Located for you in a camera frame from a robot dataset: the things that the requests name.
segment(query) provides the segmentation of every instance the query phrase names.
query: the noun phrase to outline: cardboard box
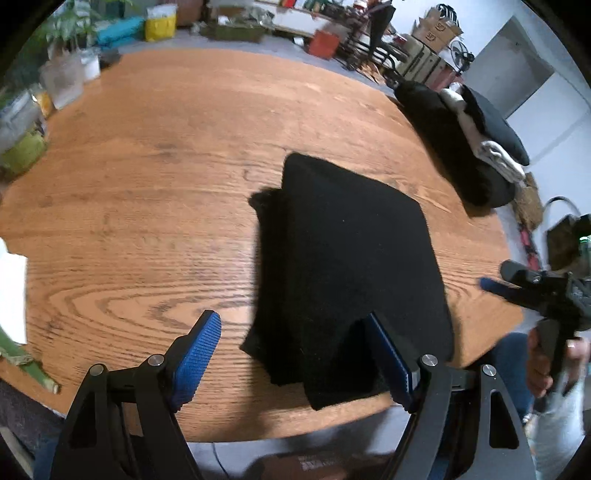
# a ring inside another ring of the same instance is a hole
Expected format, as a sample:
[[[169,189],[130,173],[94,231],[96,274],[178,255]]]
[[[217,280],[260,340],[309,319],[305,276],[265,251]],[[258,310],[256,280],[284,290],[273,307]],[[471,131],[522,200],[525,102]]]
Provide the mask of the cardboard box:
[[[448,25],[439,16],[439,10],[432,8],[425,18],[418,19],[418,27],[413,31],[413,37],[422,41],[435,53],[441,52],[449,42],[462,34],[457,25]]]

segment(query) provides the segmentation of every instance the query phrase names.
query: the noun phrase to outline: plastic bag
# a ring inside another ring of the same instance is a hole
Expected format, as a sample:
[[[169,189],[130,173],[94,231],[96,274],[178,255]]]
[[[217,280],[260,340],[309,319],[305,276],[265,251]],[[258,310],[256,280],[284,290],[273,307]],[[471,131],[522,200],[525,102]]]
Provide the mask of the plastic bag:
[[[145,25],[146,41],[173,38],[177,31],[177,6],[174,4],[157,5],[147,9]]]

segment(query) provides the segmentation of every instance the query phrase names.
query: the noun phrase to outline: black cloth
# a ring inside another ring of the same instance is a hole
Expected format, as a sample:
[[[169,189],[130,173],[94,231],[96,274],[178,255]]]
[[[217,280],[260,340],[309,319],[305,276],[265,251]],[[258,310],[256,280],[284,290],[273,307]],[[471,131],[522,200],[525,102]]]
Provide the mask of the black cloth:
[[[464,85],[462,98],[466,101],[466,113],[474,119],[482,135],[497,142],[517,163],[524,167],[530,164],[521,139],[486,97]]]
[[[242,349],[315,409],[385,390],[361,320],[381,312],[448,360],[453,330],[419,204],[319,158],[290,154],[282,188],[251,200],[261,226],[254,325]]]
[[[379,47],[382,36],[390,24],[396,9],[391,2],[388,5],[378,4],[374,7],[374,12],[369,14],[371,25],[369,27],[369,51],[368,58],[372,58],[375,49]]]
[[[515,198],[515,184],[474,156],[457,116],[439,94],[422,83],[400,81],[394,92],[404,114],[431,145],[465,201],[491,208]]]

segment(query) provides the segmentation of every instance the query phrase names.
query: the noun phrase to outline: round wooden table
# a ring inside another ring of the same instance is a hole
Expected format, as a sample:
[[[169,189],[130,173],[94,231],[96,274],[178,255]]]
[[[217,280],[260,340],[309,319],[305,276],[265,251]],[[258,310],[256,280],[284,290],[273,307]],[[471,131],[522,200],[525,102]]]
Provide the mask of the round wooden table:
[[[88,368],[134,367],[219,312],[220,343],[177,418],[187,440],[290,436],[391,405],[387,394],[313,411],[239,350],[255,308],[251,193],[299,151],[381,180],[426,214],[465,365],[521,320],[479,291],[508,251],[495,215],[470,218],[383,93],[336,73],[229,50],[129,54],[49,120],[51,146],[5,193],[0,236],[29,259],[27,349],[63,387],[0,375],[66,413]]]

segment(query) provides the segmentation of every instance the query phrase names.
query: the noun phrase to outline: metal screw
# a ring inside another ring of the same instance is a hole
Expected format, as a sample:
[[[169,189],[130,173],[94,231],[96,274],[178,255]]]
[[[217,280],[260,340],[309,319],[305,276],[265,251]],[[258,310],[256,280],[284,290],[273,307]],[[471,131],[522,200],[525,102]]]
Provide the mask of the metal screw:
[[[437,365],[437,357],[435,355],[429,355],[427,353],[426,355],[423,355],[421,357],[421,362],[423,362],[428,367],[434,367],[435,365]]]
[[[105,368],[101,364],[96,364],[96,365],[93,365],[92,367],[90,367],[90,370],[88,370],[88,373],[90,375],[92,375],[93,377],[98,377],[104,370],[105,370]]]
[[[148,364],[152,365],[152,367],[157,367],[159,365],[162,365],[163,363],[164,355],[160,355],[159,353],[155,355],[150,355],[150,358],[148,358]]]
[[[496,368],[489,364],[482,365],[482,371],[489,377],[494,377],[496,375]]]

